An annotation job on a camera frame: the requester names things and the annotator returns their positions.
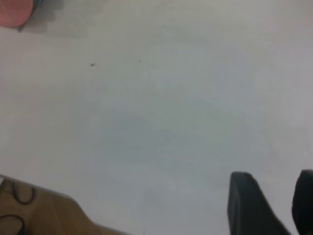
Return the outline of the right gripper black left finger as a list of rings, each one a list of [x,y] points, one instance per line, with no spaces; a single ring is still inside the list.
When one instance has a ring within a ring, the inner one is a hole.
[[[289,235],[250,173],[230,175],[227,216],[232,235]]]

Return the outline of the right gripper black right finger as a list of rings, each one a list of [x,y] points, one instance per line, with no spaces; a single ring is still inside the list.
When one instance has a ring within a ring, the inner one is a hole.
[[[300,235],[313,234],[313,171],[302,170],[294,190],[292,217]]]

